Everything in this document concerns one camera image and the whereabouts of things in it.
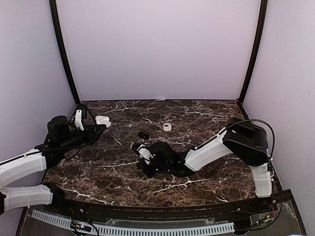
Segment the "black round charging case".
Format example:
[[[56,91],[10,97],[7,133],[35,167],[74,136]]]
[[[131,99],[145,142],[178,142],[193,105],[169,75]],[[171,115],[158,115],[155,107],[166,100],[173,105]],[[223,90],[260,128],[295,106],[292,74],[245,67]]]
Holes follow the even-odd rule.
[[[138,137],[143,139],[143,140],[148,140],[150,138],[150,134],[146,131],[140,131],[138,133]]]

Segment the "white oval charging case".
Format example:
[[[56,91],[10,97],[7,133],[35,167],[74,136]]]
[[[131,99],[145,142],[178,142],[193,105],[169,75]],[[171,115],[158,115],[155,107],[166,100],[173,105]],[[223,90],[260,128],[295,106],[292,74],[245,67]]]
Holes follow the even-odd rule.
[[[111,126],[110,117],[108,116],[96,116],[97,125],[105,125],[107,128]]]

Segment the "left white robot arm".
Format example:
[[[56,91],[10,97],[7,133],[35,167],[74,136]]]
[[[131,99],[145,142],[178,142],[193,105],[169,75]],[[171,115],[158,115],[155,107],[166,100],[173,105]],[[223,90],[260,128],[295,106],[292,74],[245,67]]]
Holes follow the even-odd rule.
[[[65,192],[52,182],[29,187],[10,185],[34,173],[57,166],[65,154],[73,149],[94,144],[103,131],[110,127],[108,116],[94,116],[84,104],[79,104],[74,118],[56,116],[47,124],[44,143],[0,164],[0,212],[37,205],[50,205],[58,214],[69,211]]]

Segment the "beige gold-rimmed charging case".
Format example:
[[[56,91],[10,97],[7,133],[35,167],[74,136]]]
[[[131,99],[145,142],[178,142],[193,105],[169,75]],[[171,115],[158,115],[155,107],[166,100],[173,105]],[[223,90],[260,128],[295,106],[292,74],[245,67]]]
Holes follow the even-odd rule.
[[[164,130],[165,132],[170,132],[170,131],[172,131],[172,124],[170,124],[170,123],[165,123],[165,124],[163,125],[163,130]]]

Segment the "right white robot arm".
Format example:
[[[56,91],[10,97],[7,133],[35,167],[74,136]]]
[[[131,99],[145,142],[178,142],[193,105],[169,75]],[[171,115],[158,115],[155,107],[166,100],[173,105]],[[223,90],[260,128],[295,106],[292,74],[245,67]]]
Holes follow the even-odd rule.
[[[262,213],[269,207],[272,195],[270,162],[274,149],[268,147],[267,132],[258,123],[266,124],[258,119],[230,118],[215,136],[185,152],[176,152],[165,142],[149,147],[134,143],[131,149],[140,157],[138,168],[149,178],[158,172],[189,177],[219,158],[235,154],[252,172],[257,198],[251,209]]]

